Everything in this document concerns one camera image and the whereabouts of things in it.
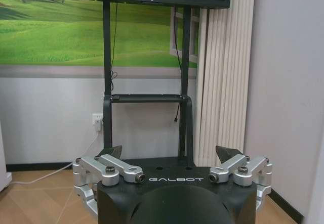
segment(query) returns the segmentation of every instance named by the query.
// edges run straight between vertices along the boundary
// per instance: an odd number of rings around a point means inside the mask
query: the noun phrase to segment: vertical blind
[[[215,147],[243,151],[254,0],[200,13],[194,160],[219,164]]]

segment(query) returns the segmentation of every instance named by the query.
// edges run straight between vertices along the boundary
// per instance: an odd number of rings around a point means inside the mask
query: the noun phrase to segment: baseboard
[[[271,191],[269,197],[287,213],[297,224],[302,224],[304,216],[289,204],[280,194],[275,190]]]
[[[69,164],[70,162],[7,164],[7,171],[17,172],[17,171],[57,170]]]
[[[70,164],[70,162],[56,163],[31,163],[31,164],[8,164],[7,171],[37,171],[37,170],[57,170]],[[280,194],[272,190],[269,197],[283,209],[297,224],[302,224],[304,216],[289,204]]]

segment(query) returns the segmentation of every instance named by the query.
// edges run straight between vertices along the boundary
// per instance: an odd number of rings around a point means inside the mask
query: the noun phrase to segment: white cable
[[[91,149],[92,145],[96,142],[98,136],[99,136],[99,132],[97,132],[96,138],[92,141],[91,145],[88,147],[88,149],[86,150],[86,152],[84,152],[84,153],[82,154],[82,156],[84,156],[84,155],[87,154],[87,152]],[[49,173],[49,174],[47,174],[47,175],[45,175],[45,176],[43,176],[43,177],[39,177],[39,178],[37,178],[37,179],[35,179],[35,180],[33,180],[33,181],[30,181],[30,182],[14,181],[14,182],[9,183],[8,185],[13,185],[13,184],[29,185],[29,184],[33,184],[33,183],[35,183],[35,182],[37,182],[37,181],[43,180],[43,179],[45,179],[45,178],[47,178],[47,177],[49,177],[49,176],[52,176],[52,175],[54,175],[54,174],[56,174],[56,173],[58,173],[58,172],[60,172],[60,171],[62,171],[62,170],[64,170],[64,169],[68,168],[68,167],[71,166],[72,164],[73,164],[73,162],[70,163],[69,165],[66,165],[66,166],[63,167],[63,168],[60,168],[59,170],[56,170],[56,171],[54,171],[54,172],[52,172],[52,173]]]

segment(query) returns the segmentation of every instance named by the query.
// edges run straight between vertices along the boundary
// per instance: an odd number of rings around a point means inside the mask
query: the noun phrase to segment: logo
[[[201,182],[203,179],[204,178],[202,177],[187,177],[187,178],[178,177],[175,179],[164,178],[164,177],[161,178],[151,177],[149,181],[151,182],[195,182],[195,181]]]

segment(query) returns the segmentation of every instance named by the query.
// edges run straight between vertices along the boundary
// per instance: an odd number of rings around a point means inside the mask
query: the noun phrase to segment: gray wall
[[[102,112],[103,79],[0,78],[0,121],[7,163],[70,161],[96,133],[92,113]],[[115,79],[114,93],[172,93],[178,79]],[[195,98],[195,80],[189,80]],[[178,154],[177,104],[113,106],[113,143],[124,158]],[[102,149],[99,135],[91,155]]]
[[[324,0],[255,0],[246,153],[307,214],[324,123]]]

